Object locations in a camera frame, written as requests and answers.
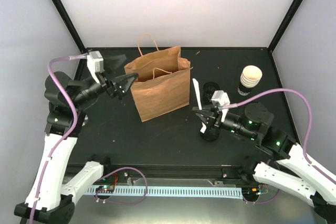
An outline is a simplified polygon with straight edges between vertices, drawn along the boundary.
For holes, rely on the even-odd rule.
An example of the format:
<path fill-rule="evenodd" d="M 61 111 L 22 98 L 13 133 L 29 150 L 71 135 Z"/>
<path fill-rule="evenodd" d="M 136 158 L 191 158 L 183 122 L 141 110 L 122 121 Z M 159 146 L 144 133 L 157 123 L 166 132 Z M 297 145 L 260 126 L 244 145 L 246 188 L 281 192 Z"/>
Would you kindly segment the brown paper bag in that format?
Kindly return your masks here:
<path fill-rule="evenodd" d="M 149 36 L 156 51 L 144 54 L 143 37 Z M 124 66 L 126 74 L 138 73 L 131 86 L 132 97 L 142 122 L 149 121 L 190 103 L 191 62 L 181 57 L 181 47 L 160 50 L 150 34 L 138 40 L 140 56 Z"/>

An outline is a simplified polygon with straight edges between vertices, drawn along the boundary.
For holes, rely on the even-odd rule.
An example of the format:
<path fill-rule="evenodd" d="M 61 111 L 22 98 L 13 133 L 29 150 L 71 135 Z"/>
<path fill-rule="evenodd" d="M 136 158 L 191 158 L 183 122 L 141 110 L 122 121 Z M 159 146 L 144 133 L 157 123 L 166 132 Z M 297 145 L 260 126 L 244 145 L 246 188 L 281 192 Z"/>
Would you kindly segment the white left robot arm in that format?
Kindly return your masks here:
<path fill-rule="evenodd" d="M 122 99 L 135 80 L 136 72 L 108 79 L 108 67 L 98 51 L 79 55 L 85 60 L 90 76 L 74 80 L 48 64 L 44 96 L 49 102 L 45 127 L 44 151 L 32 189 L 24 202 L 17 204 L 14 215 L 29 223 L 68 223 L 79 199 L 97 181 L 117 177 L 108 157 L 92 155 L 84 167 L 67 183 L 64 176 L 70 154 L 86 120 L 86 108 L 99 95 Z"/>

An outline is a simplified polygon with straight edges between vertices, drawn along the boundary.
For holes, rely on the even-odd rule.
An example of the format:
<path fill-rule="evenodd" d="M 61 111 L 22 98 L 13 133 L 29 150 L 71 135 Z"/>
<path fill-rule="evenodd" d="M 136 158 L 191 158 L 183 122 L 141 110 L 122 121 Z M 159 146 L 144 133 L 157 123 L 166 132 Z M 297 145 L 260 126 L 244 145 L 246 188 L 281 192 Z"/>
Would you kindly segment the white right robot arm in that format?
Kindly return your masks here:
<path fill-rule="evenodd" d="M 335 184 L 330 181 L 334 176 L 323 168 L 315 169 L 293 137 L 271 126 L 274 115 L 265 106 L 250 103 L 239 115 L 213 105 L 192 110 L 203 123 L 205 140 L 214 141 L 226 130 L 254 145 L 257 155 L 245 157 L 238 170 L 243 183 L 274 186 L 300 198 L 326 221 L 335 222 Z"/>

